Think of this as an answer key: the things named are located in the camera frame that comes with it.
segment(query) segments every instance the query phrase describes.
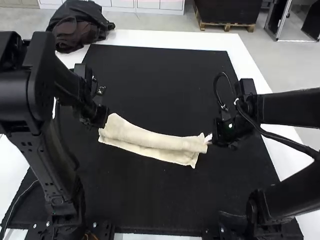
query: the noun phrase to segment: dark clothing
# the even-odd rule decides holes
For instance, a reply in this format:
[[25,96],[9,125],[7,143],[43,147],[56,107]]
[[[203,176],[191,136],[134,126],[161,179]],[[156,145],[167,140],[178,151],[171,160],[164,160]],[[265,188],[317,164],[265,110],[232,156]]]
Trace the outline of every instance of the dark clothing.
[[105,40],[107,31],[116,25],[102,15],[102,7],[93,1],[67,0],[50,19],[47,31],[55,36],[55,47],[60,53],[71,53]]

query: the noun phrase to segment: table surface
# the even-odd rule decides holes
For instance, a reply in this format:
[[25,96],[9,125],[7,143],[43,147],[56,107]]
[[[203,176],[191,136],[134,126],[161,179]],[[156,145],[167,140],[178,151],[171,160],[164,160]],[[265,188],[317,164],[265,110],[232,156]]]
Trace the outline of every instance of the table surface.
[[[238,34],[114,30],[109,33],[106,40],[101,41],[98,44],[166,49],[227,51],[238,79],[252,78],[258,94],[268,94],[272,92]],[[82,62],[88,48],[89,46],[87,45],[83,49],[70,54],[57,53],[57,56],[68,68],[73,68],[75,63]],[[264,124],[262,127],[267,131],[283,135],[298,143],[302,143],[296,130],[291,126]],[[313,162],[309,156],[286,145],[264,137],[263,141],[281,181]],[[0,136],[0,159],[0,219],[2,219],[19,188],[29,165],[20,151],[4,135]],[[314,240],[317,238],[316,236],[320,236],[320,228],[318,226],[318,222],[320,221],[320,211],[298,216],[297,221],[305,240]],[[23,240],[26,234],[26,230],[8,229],[6,231],[5,239]],[[179,238],[179,240],[182,240],[191,239],[193,237],[139,234],[116,234],[115,236],[115,239],[117,240],[135,240],[143,238]]]

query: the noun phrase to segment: black mat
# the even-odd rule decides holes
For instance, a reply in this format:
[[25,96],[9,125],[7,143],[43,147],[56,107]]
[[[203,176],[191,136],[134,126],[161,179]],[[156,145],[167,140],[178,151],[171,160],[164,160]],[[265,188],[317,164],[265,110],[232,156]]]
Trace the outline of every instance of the black mat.
[[[213,77],[225,71],[237,80],[227,52],[92,45],[84,59],[106,86],[104,103],[142,128],[191,136],[212,130],[218,109]],[[229,85],[222,98],[231,106]],[[259,135],[238,151],[210,146],[196,169],[162,162],[98,142],[88,130],[61,113],[67,144],[80,162],[88,218],[108,218],[119,232],[200,235],[217,229],[219,210],[243,215],[251,191],[279,181]],[[29,170],[18,195],[35,179]],[[25,200],[10,227],[45,221],[40,187]],[[289,232],[300,232],[294,221]]]

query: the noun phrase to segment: towel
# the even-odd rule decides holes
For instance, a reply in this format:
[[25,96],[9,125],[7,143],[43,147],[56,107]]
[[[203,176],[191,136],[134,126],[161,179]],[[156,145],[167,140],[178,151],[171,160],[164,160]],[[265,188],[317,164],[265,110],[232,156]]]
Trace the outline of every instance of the towel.
[[160,134],[133,125],[116,113],[108,116],[99,136],[101,143],[192,168],[196,167],[199,153],[206,154],[208,149],[203,133],[185,137]]

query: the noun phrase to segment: black box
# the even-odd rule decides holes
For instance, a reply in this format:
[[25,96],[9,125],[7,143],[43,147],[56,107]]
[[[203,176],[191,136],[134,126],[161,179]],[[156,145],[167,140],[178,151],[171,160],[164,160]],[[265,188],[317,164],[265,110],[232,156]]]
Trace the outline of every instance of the black box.
[[255,24],[262,0],[195,0],[204,23]]

